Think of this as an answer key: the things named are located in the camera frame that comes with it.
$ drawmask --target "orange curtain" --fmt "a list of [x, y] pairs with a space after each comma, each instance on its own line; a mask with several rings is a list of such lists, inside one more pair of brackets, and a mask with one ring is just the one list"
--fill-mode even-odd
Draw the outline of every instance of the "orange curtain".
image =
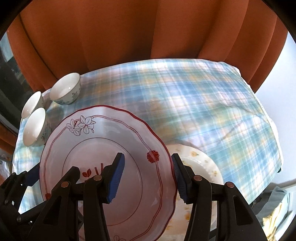
[[9, 154], [13, 154], [17, 137], [0, 123], [0, 148]]
[[224, 61], [257, 91], [287, 29], [261, 0], [33, 0], [8, 37], [35, 91], [69, 72], [150, 58]]

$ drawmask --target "copper screw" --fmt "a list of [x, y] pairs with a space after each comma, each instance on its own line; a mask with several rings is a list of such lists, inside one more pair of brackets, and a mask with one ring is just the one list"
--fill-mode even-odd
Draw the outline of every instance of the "copper screw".
[[195, 176], [193, 177], [193, 179], [196, 180], [196, 181], [201, 181], [201, 180], [202, 180], [202, 176], [200, 176], [200, 175], [195, 175]]
[[232, 182], [227, 182], [226, 186], [229, 188], [234, 188], [234, 184]]
[[100, 181], [100, 180], [102, 180], [102, 176], [101, 175], [95, 175], [94, 180], [95, 181]]
[[67, 181], [62, 182], [62, 184], [61, 184], [62, 188], [66, 188], [67, 186], [69, 186], [69, 183]]

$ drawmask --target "yellow cloth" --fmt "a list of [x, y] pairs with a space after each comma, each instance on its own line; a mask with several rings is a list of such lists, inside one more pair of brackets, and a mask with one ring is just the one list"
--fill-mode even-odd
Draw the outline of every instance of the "yellow cloth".
[[263, 218], [263, 231], [268, 241], [276, 241], [274, 234], [276, 232], [275, 222], [281, 211], [282, 203], [273, 210], [273, 212], [267, 217]]

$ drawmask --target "blue checkered tablecloth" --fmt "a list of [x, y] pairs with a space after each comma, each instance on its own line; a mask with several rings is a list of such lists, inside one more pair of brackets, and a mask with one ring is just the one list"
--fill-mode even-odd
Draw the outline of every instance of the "blue checkered tablecloth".
[[[66, 116], [93, 105], [126, 109], [146, 121], [165, 144], [200, 149], [217, 164], [248, 203], [271, 182], [282, 165], [273, 122], [237, 68], [199, 59], [157, 59], [119, 64], [81, 76], [81, 93], [59, 105], [43, 93], [55, 128]], [[25, 147], [20, 125], [13, 171], [40, 161], [42, 147]], [[28, 188], [20, 213], [42, 202], [39, 182]]]

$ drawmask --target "white plate with red rim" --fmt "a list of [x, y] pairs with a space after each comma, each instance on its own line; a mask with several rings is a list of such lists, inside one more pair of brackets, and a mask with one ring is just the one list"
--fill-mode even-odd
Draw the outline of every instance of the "white plate with red rim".
[[[40, 161], [43, 199], [72, 167], [78, 183], [100, 174], [116, 154], [125, 167], [116, 197], [104, 204], [111, 241], [157, 240], [175, 210], [177, 187], [170, 154], [153, 130], [132, 113], [111, 106], [81, 109], [52, 132]], [[83, 213], [82, 203], [79, 210]], [[83, 227], [79, 231], [84, 240]]]
[[[184, 165], [190, 166], [195, 174], [199, 174], [211, 183], [224, 184], [223, 177], [214, 161], [202, 151], [181, 144], [167, 145], [170, 154], [178, 153]], [[187, 231], [192, 204], [186, 205], [177, 195], [176, 209], [166, 230], [159, 241], [183, 241]], [[217, 224], [217, 202], [212, 202], [211, 230]]]

